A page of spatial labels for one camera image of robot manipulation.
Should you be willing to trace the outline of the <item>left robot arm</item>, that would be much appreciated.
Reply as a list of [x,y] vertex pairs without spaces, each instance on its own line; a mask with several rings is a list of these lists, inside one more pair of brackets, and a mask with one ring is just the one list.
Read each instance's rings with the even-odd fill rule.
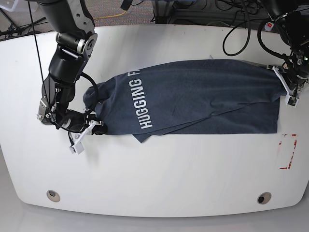
[[[286,88],[287,95],[298,98],[304,84],[309,81],[309,15],[299,10],[307,0],[257,0],[257,7],[267,12],[257,29],[257,39],[264,51],[283,60],[282,71],[273,67],[274,72]],[[278,53],[269,49],[262,40],[262,30],[278,31],[283,42],[290,47],[290,53]]]

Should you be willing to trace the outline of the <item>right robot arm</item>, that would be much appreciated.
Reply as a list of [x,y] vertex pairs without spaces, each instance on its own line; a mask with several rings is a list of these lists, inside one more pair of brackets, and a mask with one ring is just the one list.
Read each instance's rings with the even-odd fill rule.
[[[89,61],[98,35],[95,22],[83,0],[39,0],[38,5],[57,32],[56,51],[49,65],[48,76],[42,80],[42,98],[37,114],[45,125],[54,125],[72,133],[82,133],[94,122],[95,132],[103,131],[103,124],[93,114],[98,102],[95,81],[83,72]],[[94,99],[83,113],[70,110],[76,82],[80,77],[90,81]]]

